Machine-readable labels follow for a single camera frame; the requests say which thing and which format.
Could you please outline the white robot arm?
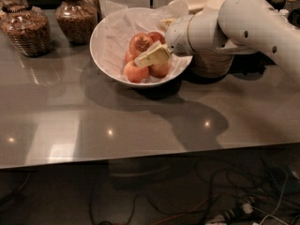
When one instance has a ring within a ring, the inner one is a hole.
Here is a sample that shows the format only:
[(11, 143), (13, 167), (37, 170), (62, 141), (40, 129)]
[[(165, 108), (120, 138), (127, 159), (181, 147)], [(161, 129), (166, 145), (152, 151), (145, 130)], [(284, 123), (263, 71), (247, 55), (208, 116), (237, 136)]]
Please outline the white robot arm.
[(135, 63), (148, 67), (178, 57), (260, 52), (300, 82), (300, 29), (265, 0), (225, 0), (217, 11), (187, 15), (171, 23), (165, 44), (153, 44)]

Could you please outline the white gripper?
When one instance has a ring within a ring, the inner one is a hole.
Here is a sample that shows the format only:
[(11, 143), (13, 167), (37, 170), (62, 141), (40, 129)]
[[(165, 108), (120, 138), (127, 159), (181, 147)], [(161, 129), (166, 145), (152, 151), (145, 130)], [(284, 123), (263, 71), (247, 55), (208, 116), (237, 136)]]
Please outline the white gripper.
[(156, 41), (135, 58), (135, 65), (145, 68), (162, 64), (171, 58), (172, 52), (179, 57), (192, 55), (193, 51), (188, 38), (188, 27), (192, 18), (192, 15), (187, 15), (178, 19), (169, 18), (157, 22), (157, 29), (166, 33), (165, 40), (168, 46), (159, 40)]

